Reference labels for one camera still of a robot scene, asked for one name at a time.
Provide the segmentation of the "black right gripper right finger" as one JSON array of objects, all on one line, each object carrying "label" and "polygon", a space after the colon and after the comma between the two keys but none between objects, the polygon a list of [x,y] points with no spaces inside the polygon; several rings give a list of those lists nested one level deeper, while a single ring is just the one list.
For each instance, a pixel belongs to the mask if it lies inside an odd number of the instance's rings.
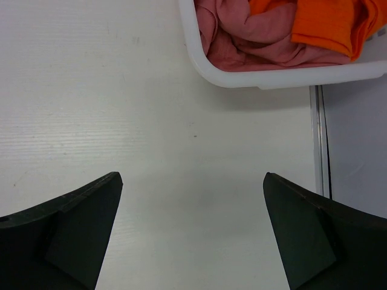
[{"label": "black right gripper right finger", "polygon": [[290,289],[386,289],[386,219],[275,174],[265,204]]}]

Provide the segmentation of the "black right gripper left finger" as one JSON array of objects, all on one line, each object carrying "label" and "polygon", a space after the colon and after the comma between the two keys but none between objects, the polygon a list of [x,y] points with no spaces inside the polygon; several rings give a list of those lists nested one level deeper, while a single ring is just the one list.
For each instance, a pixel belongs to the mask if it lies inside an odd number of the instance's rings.
[{"label": "black right gripper left finger", "polygon": [[122,188],[110,172],[1,217],[1,289],[95,289]]}]

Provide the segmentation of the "orange t shirt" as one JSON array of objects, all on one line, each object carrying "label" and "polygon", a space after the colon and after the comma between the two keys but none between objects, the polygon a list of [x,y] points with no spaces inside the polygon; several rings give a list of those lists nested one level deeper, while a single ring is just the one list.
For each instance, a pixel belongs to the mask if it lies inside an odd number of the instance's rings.
[{"label": "orange t shirt", "polygon": [[312,45],[357,60],[364,43],[386,25],[386,0],[250,1],[258,15],[285,4],[295,4],[291,41]]}]

